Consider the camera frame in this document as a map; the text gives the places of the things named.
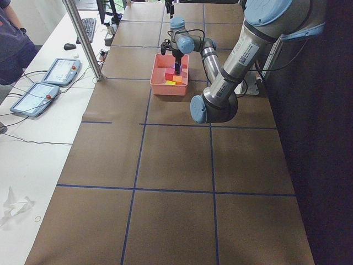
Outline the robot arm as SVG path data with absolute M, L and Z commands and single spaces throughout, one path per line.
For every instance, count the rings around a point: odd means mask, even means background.
M 223 123 L 235 116 L 238 108 L 235 89 L 268 44 L 304 40 L 323 32 L 326 1 L 247 1 L 239 39 L 232 52 L 220 65 L 216 42 L 192 35 L 185 29 L 185 20 L 174 16 L 171 1 L 166 2 L 170 14 L 170 39 L 161 45 L 161 53 L 170 50 L 179 70 L 181 58 L 199 52 L 211 85 L 190 103 L 190 112 L 197 123 Z

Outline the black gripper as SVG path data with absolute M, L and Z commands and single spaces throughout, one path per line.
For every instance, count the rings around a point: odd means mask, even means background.
M 167 14 L 174 15 L 173 0 L 165 0 L 165 7 L 166 7 Z M 175 64 L 174 64 L 175 73 L 179 75 L 180 69 L 182 66 L 181 58 L 184 56 L 184 54 L 178 49 L 173 49 L 172 55 L 175 57 Z

